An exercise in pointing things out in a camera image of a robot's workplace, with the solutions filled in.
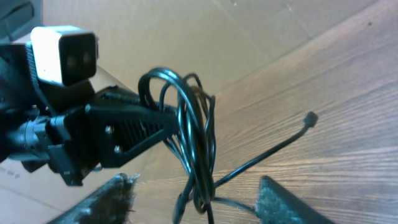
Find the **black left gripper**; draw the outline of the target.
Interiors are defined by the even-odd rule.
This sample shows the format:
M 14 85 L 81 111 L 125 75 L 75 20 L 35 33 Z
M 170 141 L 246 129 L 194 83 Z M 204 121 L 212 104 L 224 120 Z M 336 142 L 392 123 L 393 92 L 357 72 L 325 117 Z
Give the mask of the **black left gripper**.
M 137 93 L 118 86 L 96 94 L 89 81 L 40 84 L 39 90 L 55 112 L 21 125 L 21 163 L 30 173 L 47 165 L 69 186 L 82 186 L 98 159 L 104 168 L 122 167 L 179 130 L 175 107 L 146 106 Z M 83 108 L 92 98 L 85 113 L 98 157 Z

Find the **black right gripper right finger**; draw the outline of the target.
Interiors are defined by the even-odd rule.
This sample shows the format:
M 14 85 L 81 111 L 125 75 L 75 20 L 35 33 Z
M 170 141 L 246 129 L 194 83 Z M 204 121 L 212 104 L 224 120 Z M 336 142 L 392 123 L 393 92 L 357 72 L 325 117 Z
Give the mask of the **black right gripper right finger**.
M 259 182 L 256 212 L 262 224 L 333 224 L 266 175 Z

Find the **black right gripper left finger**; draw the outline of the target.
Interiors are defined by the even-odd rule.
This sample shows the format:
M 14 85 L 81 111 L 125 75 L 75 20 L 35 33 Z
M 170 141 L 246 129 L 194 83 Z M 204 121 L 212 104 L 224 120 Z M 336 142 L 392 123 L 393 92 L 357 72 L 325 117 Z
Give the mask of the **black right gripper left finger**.
M 140 175 L 116 174 L 50 224 L 125 223 L 133 212 Z

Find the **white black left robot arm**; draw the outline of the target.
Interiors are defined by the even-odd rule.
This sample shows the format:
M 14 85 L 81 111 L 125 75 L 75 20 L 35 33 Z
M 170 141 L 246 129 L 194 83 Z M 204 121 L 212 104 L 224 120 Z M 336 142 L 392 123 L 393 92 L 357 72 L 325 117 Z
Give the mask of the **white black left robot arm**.
M 178 132 L 175 108 L 151 108 L 118 86 L 95 91 L 40 82 L 29 44 L 1 45 L 1 159 L 42 166 L 69 186 L 119 168 Z

